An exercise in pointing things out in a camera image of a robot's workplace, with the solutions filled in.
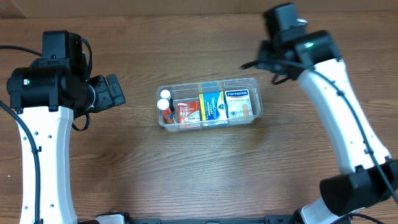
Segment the wooden table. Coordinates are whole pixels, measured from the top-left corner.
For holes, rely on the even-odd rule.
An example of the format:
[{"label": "wooden table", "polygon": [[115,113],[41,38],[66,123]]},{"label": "wooden table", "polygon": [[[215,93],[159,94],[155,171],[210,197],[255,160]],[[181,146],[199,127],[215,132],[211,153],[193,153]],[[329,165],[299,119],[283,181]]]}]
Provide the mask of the wooden table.
[{"label": "wooden table", "polygon": [[[398,156],[398,14],[305,13],[309,31],[329,30],[376,134]],[[272,75],[238,67],[267,38],[259,14],[0,20],[0,43],[40,51],[42,32],[66,29],[93,49],[93,73],[115,73],[127,102],[93,114],[72,131],[70,168],[79,218],[129,211],[135,218],[233,218],[291,214],[338,175],[329,138],[297,82],[272,86]],[[0,99],[6,81],[34,55],[0,53]],[[156,120],[161,85],[254,77],[264,114],[251,125],[170,134]],[[0,223],[18,223],[22,161],[14,120],[0,112]],[[395,223],[388,200],[363,213]],[[356,219],[355,223],[366,223]]]}]

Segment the wooden surface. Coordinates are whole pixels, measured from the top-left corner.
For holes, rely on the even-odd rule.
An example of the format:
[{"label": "wooden surface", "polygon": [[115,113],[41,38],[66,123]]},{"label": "wooden surface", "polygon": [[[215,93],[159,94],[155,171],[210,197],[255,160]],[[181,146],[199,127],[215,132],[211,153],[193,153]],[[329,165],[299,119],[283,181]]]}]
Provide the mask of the wooden surface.
[{"label": "wooden surface", "polygon": [[[329,30],[374,131],[398,157],[396,12],[303,13],[309,30]],[[319,196],[322,179],[338,175],[329,138],[297,82],[238,67],[266,38],[260,15],[99,17],[0,20],[1,44],[41,49],[42,32],[66,29],[93,49],[93,76],[115,73],[127,103],[94,114],[72,131],[70,167],[79,218],[129,211],[135,218],[232,218],[291,214]],[[34,55],[0,53],[0,99],[6,81]],[[251,125],[170,134],[156,120],[161,85],[255,77],[264,114]],[[0,112],[0,223],[18,223],[21,144],[14,120]],[[396,223],[397,205],[363,213]],[[366,223],[356,219],[354,223]]]},{"label": "wooden surface", "polygon": [[398,10],[398,0],[0,0],[0,15],[2,2],[13,6],[8,17],[59,18],[262,13],[289,1],[303,12]]}]

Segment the bottle cap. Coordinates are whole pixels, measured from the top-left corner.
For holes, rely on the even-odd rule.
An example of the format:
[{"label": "bottle cap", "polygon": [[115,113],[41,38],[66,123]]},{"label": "bottle cap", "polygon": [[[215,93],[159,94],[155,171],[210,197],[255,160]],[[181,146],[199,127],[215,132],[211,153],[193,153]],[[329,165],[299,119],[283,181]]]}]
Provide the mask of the bottle cap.
[{"label": "bottle cap", "polygon": [[169,103],[169,101],[166,100],[166,99],[160,99],[160,100],[157,102],[157,107],[158,107],[160,110],[167,110],[167,109],[170,107],[170,103]]},{"label": "bottle cap", "polygon": [[172,94],[168,90],[162,90],[160,92],[160,97],[162,97],[163,99],[169,100],[172,97]]}]

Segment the clear plastic container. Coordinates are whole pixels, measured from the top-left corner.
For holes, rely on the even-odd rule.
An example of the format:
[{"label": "clear plastic container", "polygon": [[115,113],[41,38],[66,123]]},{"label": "clear plastic container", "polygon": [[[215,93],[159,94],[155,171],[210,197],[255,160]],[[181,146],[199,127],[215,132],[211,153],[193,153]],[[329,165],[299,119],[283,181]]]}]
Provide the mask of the clear plastic container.
[{"label": "clear plastic container", "polygon": [[[254,119],[262,115],[261,95],[258,89],[257,80],[255,78],[239,78],[231,80],[212,81],[212,82],[161,86],[156,91],[157,102],[161,99],[160,92],[162,90],[168,90],[171,92],[173,98],[173,106],[175,109],[175,113],[173,115],[174,118],[173,123],[166,123],[161,110],[157,109],[157,117],[159,120],[159,124],[169,132],[188,131],[188,130],[206,129],[206,128],[219,128],[223,126],[249,124],[253,122]],[[231,109],[231,107],[234,104],[232,104],[231,102],[229,102],[228,104],[226,97],[226,91],[231,91],[231,90],[248,90],[252,113],[248,114],[248,109],[247,107],[245,107],[244,116],[233,117],[233,115],[235,115],[236,113],[234,114],[232,111],[229,112],[228,109]],[[216,93],[216,92],[223,92],[227,117],[226,119],[222,120],[220,119],[203,120],[203,117],[206,116],[206,114],[204,113],[204,111],[206,110],[203,110],[204,104],[203,105],[201,104],[199,98],[200,94],[205,95],[206,93]],[[178,104],[183,102],[184,103],[192,102],[192,101],[199,101],[200,120],[192,123],[179,123]]]}]

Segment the green light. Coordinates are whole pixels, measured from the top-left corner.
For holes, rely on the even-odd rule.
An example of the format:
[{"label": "green light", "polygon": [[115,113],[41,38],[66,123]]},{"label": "green light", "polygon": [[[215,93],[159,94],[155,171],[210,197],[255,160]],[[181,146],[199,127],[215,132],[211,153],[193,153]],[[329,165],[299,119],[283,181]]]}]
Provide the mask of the green light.
[{"label": "green light", "polygon": [[312,47],[313,45],[314,45],[313,42],[308,42],[308,43],[304,44],[304,47],[309,48],[309,47]]}]

